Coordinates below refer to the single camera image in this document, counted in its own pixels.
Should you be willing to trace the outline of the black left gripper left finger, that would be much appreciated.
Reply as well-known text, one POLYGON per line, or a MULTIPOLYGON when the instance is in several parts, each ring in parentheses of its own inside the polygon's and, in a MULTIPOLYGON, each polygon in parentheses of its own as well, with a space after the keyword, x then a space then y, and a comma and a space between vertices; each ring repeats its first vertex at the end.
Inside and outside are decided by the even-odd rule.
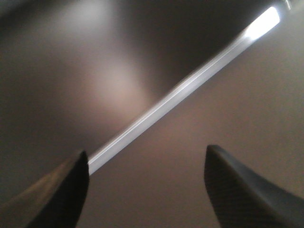
POLYGON ((0 207, 2 228, 74 228, 86 200, 86 152, 63 162, 0 207))

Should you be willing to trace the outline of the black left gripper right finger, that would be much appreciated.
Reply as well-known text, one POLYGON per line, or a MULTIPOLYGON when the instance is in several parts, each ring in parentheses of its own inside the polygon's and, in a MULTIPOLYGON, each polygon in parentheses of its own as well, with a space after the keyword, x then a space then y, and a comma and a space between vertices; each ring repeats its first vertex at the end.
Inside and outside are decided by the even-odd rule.
POLYGON ((302 228, 304 200, 269 182, 218 145, 206 149, 204 181, 222 228, 302 228))

